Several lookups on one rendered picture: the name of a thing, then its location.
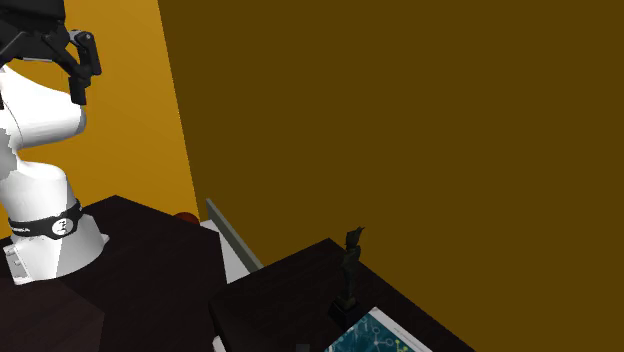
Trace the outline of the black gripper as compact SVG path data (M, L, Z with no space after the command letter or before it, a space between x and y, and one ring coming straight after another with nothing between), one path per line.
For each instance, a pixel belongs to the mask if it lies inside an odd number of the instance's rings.
M94 35L68 31L65 19L64 0L0 0L0 67L23 59L28 33L43 33L50 59L69 75L71 101L84 106L91 77L102 74L99 55Z

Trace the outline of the dark robot stand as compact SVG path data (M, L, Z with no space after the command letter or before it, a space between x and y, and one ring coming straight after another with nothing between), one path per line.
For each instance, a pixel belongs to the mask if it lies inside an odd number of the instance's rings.
M88 266L17 286L0 265L0 352L214 352L218 233L120 196L84 211L110 238Z

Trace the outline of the dark wooden table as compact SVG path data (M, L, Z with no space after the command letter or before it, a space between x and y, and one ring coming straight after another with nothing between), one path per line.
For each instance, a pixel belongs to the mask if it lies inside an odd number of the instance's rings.
M209 303L226 352L323 352L343 330L329 316L344 287L345 250L327 238L252 272L220 290ZM364 264L354 296L362 310L377 307L433 352L475 352Z

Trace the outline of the dark figure statue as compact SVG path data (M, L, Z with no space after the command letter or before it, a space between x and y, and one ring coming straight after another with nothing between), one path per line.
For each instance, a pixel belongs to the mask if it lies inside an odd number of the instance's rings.
M363 316L360 303L354 296L355 276L361 256L359 240L363 230L364 227L358 226L346 234L345 254L340 265L344 288L332 301L328 311L330 318L343 331L353 326Z

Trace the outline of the white tablet with teal screen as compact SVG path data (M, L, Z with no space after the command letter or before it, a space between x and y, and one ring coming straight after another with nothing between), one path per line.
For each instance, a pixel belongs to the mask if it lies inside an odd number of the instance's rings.
M324 352L433 352L378 307L373 307Z

